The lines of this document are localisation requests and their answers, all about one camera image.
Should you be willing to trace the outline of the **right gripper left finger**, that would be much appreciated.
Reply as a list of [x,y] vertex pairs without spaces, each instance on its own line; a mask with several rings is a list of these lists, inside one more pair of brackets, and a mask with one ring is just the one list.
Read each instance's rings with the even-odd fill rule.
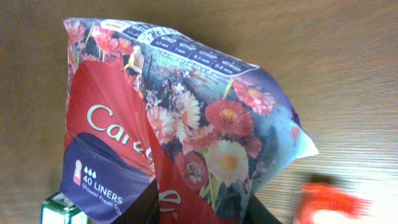
[[153,180],[132,205],[112,224],[159,224],[159,190]]

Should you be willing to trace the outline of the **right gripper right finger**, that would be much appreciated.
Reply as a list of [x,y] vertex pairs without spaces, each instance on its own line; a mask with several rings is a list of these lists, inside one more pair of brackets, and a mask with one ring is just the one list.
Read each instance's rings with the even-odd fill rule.
[[255,196],[249,198],[243,224],[282,224]]

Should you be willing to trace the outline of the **red Nescafe stick sachet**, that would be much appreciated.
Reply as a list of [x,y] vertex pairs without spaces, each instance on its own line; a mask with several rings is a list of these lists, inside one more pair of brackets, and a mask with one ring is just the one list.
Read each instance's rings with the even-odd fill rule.
[[301,186],[294,224],[360,223],[372,201],[325,183]]

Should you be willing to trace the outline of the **green Axe Brand box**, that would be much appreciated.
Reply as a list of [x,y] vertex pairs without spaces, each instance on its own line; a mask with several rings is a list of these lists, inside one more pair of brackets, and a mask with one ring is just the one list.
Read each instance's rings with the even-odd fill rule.
[[89,224],[89,218],[61,192],[41,203],[40,224]]

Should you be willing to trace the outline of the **Carefree liners pack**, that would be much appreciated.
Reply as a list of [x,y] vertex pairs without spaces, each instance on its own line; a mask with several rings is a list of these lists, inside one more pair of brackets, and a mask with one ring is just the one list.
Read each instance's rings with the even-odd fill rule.
[[242,223],[251,195],[317,148],[261,67],[177,30],[68,18],[60,191],[97,223],[153,181],[161,223]]

